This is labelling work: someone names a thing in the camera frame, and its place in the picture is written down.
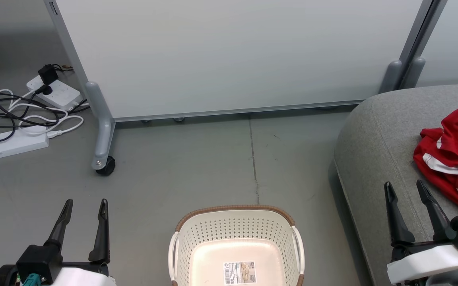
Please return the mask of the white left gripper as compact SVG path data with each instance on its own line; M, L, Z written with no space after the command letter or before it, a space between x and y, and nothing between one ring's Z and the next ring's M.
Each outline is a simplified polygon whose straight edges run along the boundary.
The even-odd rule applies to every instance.
M66 226L69 224L73 199L68 199L54 224L45 246L56 246L62 250ZM89 262L62 262L62 268L48 286L117 286L116 279L109 275L110 232L109 203L102 199L98 210L98 227L93 250L89 253Z

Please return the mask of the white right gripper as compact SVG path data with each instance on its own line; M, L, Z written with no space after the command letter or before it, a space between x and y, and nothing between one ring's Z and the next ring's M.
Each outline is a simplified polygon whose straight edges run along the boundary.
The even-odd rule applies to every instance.
M450 221L423 181L417 180L416 187L429 214L434 242L414 243L415 237L402 217L392 183L384 183L393 247L392 260L387 264L388 279L393 285L458 285L458 250L453 243L447 243L453 239Z

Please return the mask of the grey fabric sofa seat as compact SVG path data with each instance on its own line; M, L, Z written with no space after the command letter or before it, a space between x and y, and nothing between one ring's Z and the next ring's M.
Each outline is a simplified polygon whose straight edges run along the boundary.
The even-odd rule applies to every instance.
M416 181L427 185L448 218L458 215L458 206L425 179L413 159L421 130L440 127L457 108L458 85L400 89L365 100L342 127L334 165L375 286L392 286L384 183L392 183L417 242L431 240L434 232Z

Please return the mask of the white perforated basket brown rim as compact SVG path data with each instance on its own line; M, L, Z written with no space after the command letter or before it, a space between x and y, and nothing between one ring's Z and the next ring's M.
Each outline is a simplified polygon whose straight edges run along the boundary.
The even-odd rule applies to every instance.
M305 253L294 219L273 206L234 205L186 214L168 249L172 286L224 286L223 263L256 263L256 284L303 286Z

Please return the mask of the black caster wheel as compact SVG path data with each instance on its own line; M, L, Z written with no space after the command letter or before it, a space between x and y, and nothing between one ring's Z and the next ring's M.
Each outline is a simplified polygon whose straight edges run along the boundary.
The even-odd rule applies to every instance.
M107 162L104 167L95 172L101 176L108 177L110 176L116 168L116 160L112 156L107 156Z

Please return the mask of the flat white power box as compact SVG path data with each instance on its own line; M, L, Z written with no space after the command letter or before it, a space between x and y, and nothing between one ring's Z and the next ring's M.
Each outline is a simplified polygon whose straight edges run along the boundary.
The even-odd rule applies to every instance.
M45 130L44 126L16 129L10 138L0 141L0 158L47 148L49 138Z

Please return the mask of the white power strip with sockets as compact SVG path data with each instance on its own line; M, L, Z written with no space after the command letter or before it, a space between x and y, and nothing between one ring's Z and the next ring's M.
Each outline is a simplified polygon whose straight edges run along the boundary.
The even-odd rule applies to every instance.
M49 87L52 89L50 94L45 95L40 93L37 94L37 96L52 107L71 111L84 100L80 91L60 80L55 80L53 83L49 84Z

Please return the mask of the black power adapter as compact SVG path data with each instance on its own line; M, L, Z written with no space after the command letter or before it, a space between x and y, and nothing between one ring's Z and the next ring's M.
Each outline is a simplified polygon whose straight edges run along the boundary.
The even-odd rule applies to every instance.
M38 75L40 76L43 85L50 85L59 78L56 68L52 64L46 64L40 68L38 70Z

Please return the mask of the printed paper label sticker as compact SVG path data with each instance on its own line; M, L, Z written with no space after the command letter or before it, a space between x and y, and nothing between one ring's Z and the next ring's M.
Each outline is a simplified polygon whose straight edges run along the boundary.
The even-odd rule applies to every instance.
M224 286L256 284L256 263L254 261L225 262L223 276Z

